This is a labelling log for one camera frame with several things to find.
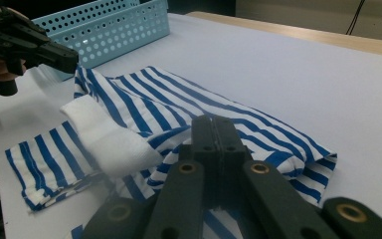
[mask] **white table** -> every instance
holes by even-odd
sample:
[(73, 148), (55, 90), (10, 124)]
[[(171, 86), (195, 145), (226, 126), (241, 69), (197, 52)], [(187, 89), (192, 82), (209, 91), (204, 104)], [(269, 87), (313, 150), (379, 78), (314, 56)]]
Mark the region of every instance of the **white table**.
[[(337, 151), (325, 198), (346, 196), (382, 216), (382, 55), (169, 15), (171, 34), (97, 67), (107, 76), (157, 66), (262, 110)], [(0, 97), (0, 192), (9, 239), (64, 238), (104, 195), (93, 189), (29, 214), (4, 150), (66, 118), (73, 81), (29, 70), (19, 93)]]

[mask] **folded garment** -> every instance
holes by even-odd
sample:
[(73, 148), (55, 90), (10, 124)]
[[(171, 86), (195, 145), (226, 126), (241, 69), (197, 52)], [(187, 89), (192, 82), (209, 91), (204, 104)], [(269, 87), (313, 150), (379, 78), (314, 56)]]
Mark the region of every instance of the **folded garment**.
[[(231, 119), (253, 159), (274, 164), (310, 203), (320, 200), (333, 172), (336, 153), (308, 135), (162, 69), (148, 67), (130, 75), (109, 78), (95, 70), (78, 68), (75, 81), (76, 100), (71, 106), (87, 108), (87, 102), (93, 99), (100, 107), (97, 112), (105, 116), (81, 121), (68, 104), (62, 111), (70, 121), (6, 151), (23, 186), (22, 195), (34, 211), (86, 188), (90, 177), (99, 176), (102, 169), (109, 172), (111, 165), (114, 167), (109, 174), (119, 196), (138, 200), (151, 196), (162, 188), (170, 165), (178, 160), (179, 145), (190, 143), (191, 120), (200, 115)], [(107, 118), (111, 122), (103, 123)], [(89, 135), (101, 133), (104, 140), (82, 139), (86, 138), (82, 134), (87, 135), (88, 129), (93, 131)], [(116, 131), (115, 135), (109, 135), (112, 131)], [(107, 140), (107, 136), (116, 141)], [(130, 155), (130, 149), (136, 150), (127, 144), (130, 138), (148, 144), (141, 156), (153, 160), (149, 164), (156, 166), (141, 168), (142, 162), (133, 167), (129, 165), (132, 163), (128, 161), (129, 156), (123, 156)], [(100, 143), (109, 142), (110, 147), (96, 151)], [(219, 221), (224, 225), (227, 217), (234, 218), (227, 212), (207, 212), (205, 227), (211, 229), (206, 231), (218, 234), (219, 230), (214, 228), (219, 226)]]

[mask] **black cable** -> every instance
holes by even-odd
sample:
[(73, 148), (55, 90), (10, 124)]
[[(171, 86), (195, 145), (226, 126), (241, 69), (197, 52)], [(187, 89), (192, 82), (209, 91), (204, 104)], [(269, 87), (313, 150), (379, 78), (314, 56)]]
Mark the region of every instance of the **black cable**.
[(349, 25), (348, 30), (346, 31), (346, 35), (351, 35), (353, 29), (355, 28), (356, 21), (358, 20), (359, 13), (361, 12), (362, 6), (364, 5), (365, 0), (361, 0), (358, 5), (358, 9), (356, 9), (355, 16), (353, 16), (352, 22)]

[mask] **basket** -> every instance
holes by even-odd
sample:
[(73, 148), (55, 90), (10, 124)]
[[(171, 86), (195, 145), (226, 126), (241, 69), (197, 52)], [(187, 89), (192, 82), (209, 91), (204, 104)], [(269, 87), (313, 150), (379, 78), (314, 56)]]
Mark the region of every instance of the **basket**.
[[(55, 42), (76, 50), (79, 64), (93, 68), (169, 34), (166, 0), (99, 0), (33, 22)], [(71, 78), (47, 66), (48, 77)]]

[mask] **striped shirt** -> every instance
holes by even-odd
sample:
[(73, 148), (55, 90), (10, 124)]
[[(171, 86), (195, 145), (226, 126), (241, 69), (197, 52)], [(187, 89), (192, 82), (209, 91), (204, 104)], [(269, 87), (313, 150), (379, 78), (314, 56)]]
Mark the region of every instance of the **striped shirt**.
[[(153, 168), (112, 178), (113, 193), (145, 200), (160, 190), (178, 148), (191, 143), (191, 120), (200, 115), (231, 119), (254, 160), (278, 168), (308, 202), (318, 203), (337, 155), (290, 125), (155, 67), (116, 78), (78, 68), (74, 97), (90, 95), (122, 127), (145, 138), (163, 156)], [(68, 121), (6, 150), (31, 210), (46, 208), (87, 188), (100, 177), (96, 161)], [(240, 238), (234, 212), (208, 211), (205, 238)]]

